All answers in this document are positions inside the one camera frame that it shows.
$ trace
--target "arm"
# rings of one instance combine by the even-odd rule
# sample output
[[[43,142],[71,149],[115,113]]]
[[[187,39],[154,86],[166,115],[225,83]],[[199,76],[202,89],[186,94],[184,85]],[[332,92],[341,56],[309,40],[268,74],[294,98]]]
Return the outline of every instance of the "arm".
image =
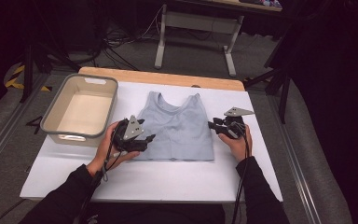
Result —
[[[246,150],[243,137],[230,139],[221,133],[219,137],[230,147],[231,153],[239,162],[238,174],[242,176],[246,169],[242,185],[245,193],[247,223],[289,223],[281,203],[276,199],[255,157],[252,156],[253,142],[249,127],[246,125],[245,135],[249,150]]]
[[[237,172],[243,179],[243,191],[246,201],[247,223],[289,223],[281,203],[269,187],[255,157],[248,157],[237,166]]]
[[[94,190],[91,185],[96,172],[103,167],[103,161],[110,145],[110,136],[117,123],[110,125],[106,135],[98,146],[95,158],[86,166],[81,165],[71,174],[57,189],[50,192],[46,198],[38,203],[20,223],[70,223],[79,215],[81,206],[88,195]],[[113,168],[122,162],[139,155],[139,152],[131,152],[120,156]]]

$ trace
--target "hand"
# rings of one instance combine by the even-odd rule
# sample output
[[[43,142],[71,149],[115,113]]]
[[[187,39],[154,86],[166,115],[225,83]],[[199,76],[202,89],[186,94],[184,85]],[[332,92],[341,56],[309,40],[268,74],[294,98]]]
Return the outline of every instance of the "hand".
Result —
[[[117,127],[117,125],[118,125],[118,122],[115,122],[115,123],[111,124],[106,129],[106,134],[105,134],[103,140],[101,141],[100,145],[98,146],[95,158],[87,165],[87,169],[89,170],[89,174],[91,176],[94,176],[95,173],[97,171],[100,171],[101,168],[103,167],[103,162],[106,159],[106,154],[109,150],[109,145],[110,145],[110,140],[111,140],[110,138],[112,136],[112,132],[115,131],[115,128]],[[116,148],[114,146],[112,146],[110,155],[113,155],[114,153],[117,153],[117,152],[118,151],[116,150]],[[140,153],[139,151],[133,151],[133,152],[130,152],[124,156],[120,156],[118,158],[112,158],[109,160],[107,167],[109,167],[114,161],[116,161],[115,165],[112,167],[112,169],[115,169],[122,162],[128,161],[128,160],[138,156],[139,153]]]
[[[248,125],[245,125],[246,139],[249,145],[249,155],[246,153],[246,142],[245,138],[241,137],[239,139],[231,139],[225,134],[218,134],[219,138],[226,143],[231,149],[232,155],[234,155],[237,161],[243,161],[244,159],[252,156],[252,136]]]

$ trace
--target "black curtain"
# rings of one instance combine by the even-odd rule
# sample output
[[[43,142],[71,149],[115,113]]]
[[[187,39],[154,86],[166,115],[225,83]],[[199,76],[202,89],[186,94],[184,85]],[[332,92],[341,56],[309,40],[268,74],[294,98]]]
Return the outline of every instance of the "black curtain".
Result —
[[[358,1],[334,1],[316,22],[293,26],[271,66],[282,66],[294,48],[289,75],[358,223]]]

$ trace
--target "person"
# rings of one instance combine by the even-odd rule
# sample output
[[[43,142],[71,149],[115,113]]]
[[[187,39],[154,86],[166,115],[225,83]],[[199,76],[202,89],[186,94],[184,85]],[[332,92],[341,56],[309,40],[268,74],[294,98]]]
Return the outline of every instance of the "person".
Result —
[[[74,223],[78,217],[83,202],[92,190],[91,182],[95,174],[103,167],[110,136],[115,131],[117,122],[110,125],[105,137],[98,146],[94,159],[88,164],[82,164],[69,174],[67,180],[57,189],[50,192],[22,219],[21,224],[27,223]],[[230,139],[220,133],[219,138],[226,143],[232,155],[239,163],[237,172],[242,181],[247,223],[289,223],[281,203],[274,193],[260,167],[252,156],[252,136],[246,126],[246,140]],[[122,162],[131,160],[140,152],[130,152],[117,158],[113,169]],[[113,164],[110,160],[107,167]],[[222,204],[197,203],[90,203],[83,223],[225,223],[225,212]]]

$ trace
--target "neckline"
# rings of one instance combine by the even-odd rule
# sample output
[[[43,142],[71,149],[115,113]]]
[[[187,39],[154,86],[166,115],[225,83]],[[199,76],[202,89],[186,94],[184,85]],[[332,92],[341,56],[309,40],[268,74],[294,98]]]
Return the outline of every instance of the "neckline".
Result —
[[[175,115],[175,114],[180,113],[181,111],[183,111],[186,108],[186,106],[188,105],[188,103],[190,102],[190,100],[192,98],[192,95],[188,96],[186,101],[180,106],[169,104],[164,99],[161,92],[155,92],[155,97],[153,97],[153,98],[154,98],[154,102],[159,110],[161,110],[162,112],[164,112],[166,114]]]

